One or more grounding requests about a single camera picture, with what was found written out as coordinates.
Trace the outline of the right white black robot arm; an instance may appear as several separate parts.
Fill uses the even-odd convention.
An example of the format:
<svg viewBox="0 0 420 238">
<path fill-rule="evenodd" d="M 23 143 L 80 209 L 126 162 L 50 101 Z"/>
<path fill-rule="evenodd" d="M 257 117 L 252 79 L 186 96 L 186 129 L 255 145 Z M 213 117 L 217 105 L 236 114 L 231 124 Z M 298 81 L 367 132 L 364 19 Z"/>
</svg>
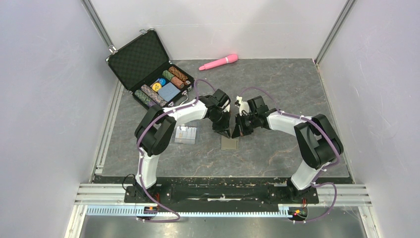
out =
<svg viewBox="0 0 420 238">
<path fill-rule="evenodd" d="M 258 127 L 296 137 L 302 162 L 286 183 L 290 201 L 301 201 L 319 173 L 339 162 L 344 147 L 325 115 L 305 117 L 269 109 L 261 96 L 248 101 L 237 96 L 235 105 L 239 113 L 235 116 L 233 138 L 250 135 Z"/>
</svg>

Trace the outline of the clear acrylic card stand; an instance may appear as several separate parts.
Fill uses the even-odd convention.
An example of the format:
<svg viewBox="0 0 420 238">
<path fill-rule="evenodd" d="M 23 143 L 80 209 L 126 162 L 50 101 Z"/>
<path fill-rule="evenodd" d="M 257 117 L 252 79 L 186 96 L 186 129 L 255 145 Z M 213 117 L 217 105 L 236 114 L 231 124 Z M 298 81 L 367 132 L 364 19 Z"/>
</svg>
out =
<svg viewBox="0 0 420 238">
<path fill-rule="evenodd" d="M 195 126 L 181 125 L 175 129 L 174 142 L 180 144 L 195 144 L 198 128 Z"/>
</svg>

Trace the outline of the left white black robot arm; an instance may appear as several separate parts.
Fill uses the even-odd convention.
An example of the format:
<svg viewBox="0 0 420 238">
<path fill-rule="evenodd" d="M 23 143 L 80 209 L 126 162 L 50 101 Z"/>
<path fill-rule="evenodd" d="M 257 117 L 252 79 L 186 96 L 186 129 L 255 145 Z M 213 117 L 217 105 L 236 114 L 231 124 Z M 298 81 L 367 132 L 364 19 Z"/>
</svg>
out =
<svg viewBox="0 0 420 238">
<path fill-rule="evenodd" d="M 150 202 L 156 195 L 153 185 L 157 181 L 158 160 L 175 129 L 195 120 L 209 119 L 215 133 L 230 138 L 230 103 L 229 96 L 217 89 L 212 95 L 199 96 L 181 106 L 162 108 L 155 105 L 148 109 L 135 131 L 139 163 L 134 187 L 142 201 Z"/>
</svg>

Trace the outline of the beige leather card holder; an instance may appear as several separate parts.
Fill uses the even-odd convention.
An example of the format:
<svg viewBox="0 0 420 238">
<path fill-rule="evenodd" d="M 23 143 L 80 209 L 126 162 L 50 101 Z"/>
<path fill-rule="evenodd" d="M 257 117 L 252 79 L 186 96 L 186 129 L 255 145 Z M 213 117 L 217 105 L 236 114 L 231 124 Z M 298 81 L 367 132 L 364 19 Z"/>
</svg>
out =
<svg viewBox="0 0 420 238">
<path fill-rule="evenodd" d="M 226 138 L 221 137 L 220 142 L 221 150 L 238 150 L 239 149 L 239 139 L 238 138 Z"/>
</svg>

